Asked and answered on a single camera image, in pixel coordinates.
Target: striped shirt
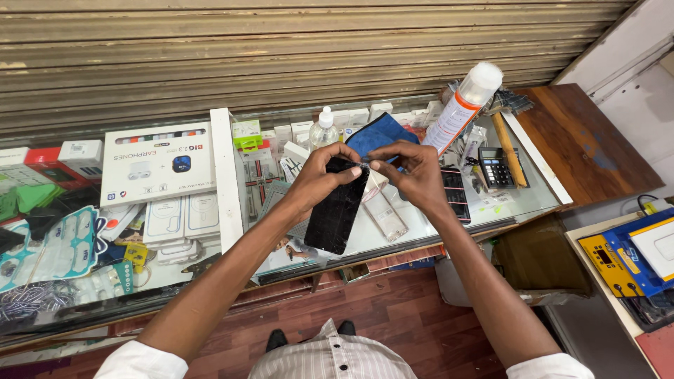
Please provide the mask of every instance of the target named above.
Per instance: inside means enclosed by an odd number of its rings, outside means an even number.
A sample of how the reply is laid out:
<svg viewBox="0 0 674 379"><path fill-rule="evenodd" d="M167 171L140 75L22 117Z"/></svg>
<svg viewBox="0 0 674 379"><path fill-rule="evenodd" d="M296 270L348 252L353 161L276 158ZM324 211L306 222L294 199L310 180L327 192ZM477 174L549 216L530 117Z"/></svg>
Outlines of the striped shirt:
<svg viewBox="0 0 674 379"><path fill-rule="evenodd" d="M180 357L130 341L108 356L95 379L180 379L186 372L187 364ZM509 379L594 378L585 366L562 353L519 363L506 373ZM329 319L316 337L265 354L248 378L416 379L416 376L391 349L365 337L338 334Z"/></svg>

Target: shoe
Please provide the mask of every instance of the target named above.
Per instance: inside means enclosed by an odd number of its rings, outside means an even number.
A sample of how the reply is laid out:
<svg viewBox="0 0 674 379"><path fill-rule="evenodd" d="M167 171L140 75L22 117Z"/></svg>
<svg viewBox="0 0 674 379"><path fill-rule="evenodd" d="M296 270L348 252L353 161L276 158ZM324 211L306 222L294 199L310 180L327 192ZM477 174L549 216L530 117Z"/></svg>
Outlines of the shoe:
<svg viewBox="0 0 674 379"><path fill-rule="evenodd" d="M337 329L337 333L344 334L346 336L355 336L356 335L356 326L351 320L344 320L342 324Z"/></svg>
<svg viewBox="0 0 674 379"><path fill-rule="evenodd" d="M269 353L271 350L274 350L277 347L285 346L288 344L286 335L283 333L283 330L274 329L272 334L269 334L269 339L267 340L267 349L264 350L265 353Z"/></svg>

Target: cracked phone screen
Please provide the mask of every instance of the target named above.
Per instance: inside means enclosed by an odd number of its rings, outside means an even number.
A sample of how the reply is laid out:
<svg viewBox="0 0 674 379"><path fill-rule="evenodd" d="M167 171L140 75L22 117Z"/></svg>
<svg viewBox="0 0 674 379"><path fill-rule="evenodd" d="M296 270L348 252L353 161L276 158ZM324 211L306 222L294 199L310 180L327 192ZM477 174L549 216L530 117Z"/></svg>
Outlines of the cracked phone screen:
<svg viewBox="0 0 674 379"><path fill-rule="evenodd" d="M361 176L349 184L338 185L313 207L304 238L306 245L338 255L344 253L370 171L365 165L334 156L326 164L328 173L339 173L355 166L363 169Z"/></svg>

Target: red box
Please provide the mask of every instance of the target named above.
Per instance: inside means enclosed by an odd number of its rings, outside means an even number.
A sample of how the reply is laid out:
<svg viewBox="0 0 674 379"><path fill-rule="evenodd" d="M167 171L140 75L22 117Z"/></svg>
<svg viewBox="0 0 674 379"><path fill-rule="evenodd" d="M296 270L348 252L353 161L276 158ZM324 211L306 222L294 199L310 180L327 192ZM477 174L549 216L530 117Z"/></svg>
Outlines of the red box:
<svg viewBox="0 0 674 379"><path fill-rule="evenodd" d="M90 186L90 181L59 162L60 152L60 147L31 149L24 164L67 190Z"/></svg>

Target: wooden handle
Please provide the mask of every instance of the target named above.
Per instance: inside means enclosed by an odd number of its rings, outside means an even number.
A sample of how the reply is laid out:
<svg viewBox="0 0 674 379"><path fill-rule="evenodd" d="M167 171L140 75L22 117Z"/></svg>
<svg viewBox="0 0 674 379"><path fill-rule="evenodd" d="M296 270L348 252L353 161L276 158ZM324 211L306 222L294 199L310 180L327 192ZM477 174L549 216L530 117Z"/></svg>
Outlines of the wooden handle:
<svg viewBox="0 0 674 379"><path fill-rule="evenodd" d="M494 129L496 129L496 135L499 138L499 142L501 142L503 153L508 160L508 168L510 169L512 181L517 188L526 187L526 179L524 178L522 167L520 167L520 161L517 159L515 150L512 148L512 143L510 142L510 137L508 137L508 132L506 131L506 125L503 122L501 112L491 115L491 120L494 123Z"/></svg>

